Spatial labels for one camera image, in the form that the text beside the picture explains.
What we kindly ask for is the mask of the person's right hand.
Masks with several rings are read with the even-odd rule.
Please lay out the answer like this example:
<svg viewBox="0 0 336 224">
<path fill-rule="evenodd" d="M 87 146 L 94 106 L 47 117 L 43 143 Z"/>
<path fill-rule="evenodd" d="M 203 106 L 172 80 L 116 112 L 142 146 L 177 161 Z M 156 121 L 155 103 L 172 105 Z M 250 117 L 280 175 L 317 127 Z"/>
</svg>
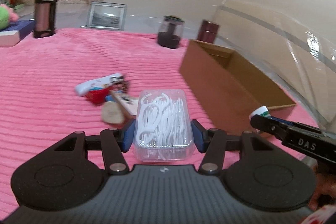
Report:
<svg viewBox="0 0 336 224">
<path fill-rule="evenodd" d="M 335 205 L 335 168 L 323 161 L 317 161 L 313 168 L 317 179 L 314 194 L 308 207 L 317 210 L 325 205 Z"/>
</svg>

